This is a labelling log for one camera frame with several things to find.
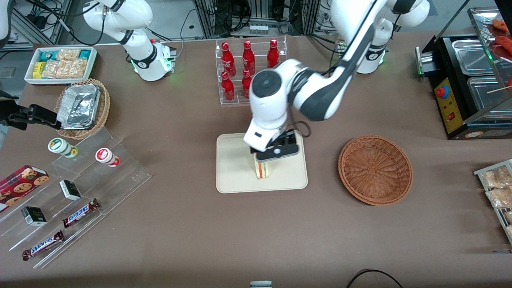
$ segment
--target cookie box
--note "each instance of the cookie box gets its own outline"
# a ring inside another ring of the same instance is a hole
[[[46,171],[24,165],[0,181],[0,212],[14,205],[18,200],[48,181]]]
[[[80,49],[80,50],[90,50],[91,54],[89,54],[89,59],[87,61],[86,71],[83,74],[82,78],[63,78],[63,79],[46,79],[46,78],[34,78],[32,77],[32,72],[34,72],[34,68],[36,63],[39,61],[39,57],[41,53],[55,51],[62,48],[69,49]],[[34,55],[32,56],[32,60],[30,61],[29,67],[27,69],[27,73],[25,74],[25,81],[34,86],[58,86],[58,85],[67,85],[79,81],[85,81],[89,79],[93,67],[94,61],[96,60],[97,51],[93,47],[90,46],[59,46],[59,47],[44,47],[37,48],[34,51]]]

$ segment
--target white robotic arm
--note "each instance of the white robotic arm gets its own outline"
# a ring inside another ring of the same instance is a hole
[[[257,73],[249,90],[252,120],[244,141],[260,162],[295,155],[294,135],[286,130],[287,104],[311,121],[331,117],[356,73],[375,35],[378,13],[386,6],[394,13],[410,13],[426,0],[334,0],[331,19],[349,45],[324,77],[295,59]]]
[[[101,0],[83,15],[91,28],[103,31],[123,45],[132,58],[132,64],[140,77],[146,81],[156,81],[171,73],[174,61],[168,46],[152,43],[142,30],[151,25],[153,12],[144,0]],[[83,11],[97,1],[85,3]]]
[[[11,13],[14,0],[0,0],[0,49],[7,44],[11,34]]]

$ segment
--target red emergency stop button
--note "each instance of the red emergency stop button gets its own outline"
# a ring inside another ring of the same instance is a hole
[[[441,97],[444,96],[444,94],[445,94],[445,90],[444,90],[443,87],[437,88],[437,90],[436,90],[436,96],[437,97],[441,98]]]
[[[448,97],[449,93],[450,93],[450,89],[446,85],[443,85],[436,89],[436,96],[441,99],[446,99]]]

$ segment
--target snickers bar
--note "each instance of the snickers bar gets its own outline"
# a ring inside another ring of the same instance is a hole
[[[96,209],[96,207],[98,207],[98,206],[100,206],[100,205],[99,205],[98,201],[96,200],[96,198],[94,198],[94,200],[92,200],[91,202],[87,203],[87,205],[82,207],[80,210],[78,210],[77,212],[71,214],[71,216],[69,216],[68,218],[62,220],[62,222],[64,223],[64,228],[67,228],[71,224],[73,224],[73,223],[77,222],[78,220],[84,218],[85,215],[89,214],[91,211]]]
[[[37,253],[45,249],[48,249],[50,246],[58,242],[64,242],[64,234],[62,233],[62,230],[59,230],[57,234],[32,247],[32,249],[27,249],[23,251],[23,261],[29,260],[30,258],[34,257]]]

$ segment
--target black clamp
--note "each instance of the black clamp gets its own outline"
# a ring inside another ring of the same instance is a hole
[[[258,162],[267,162],[298,154],[297,139],[293,129],[287,130],[273,142],[267,145],[265,152],[258,151],[251,147],[251,154],[256,153]]]

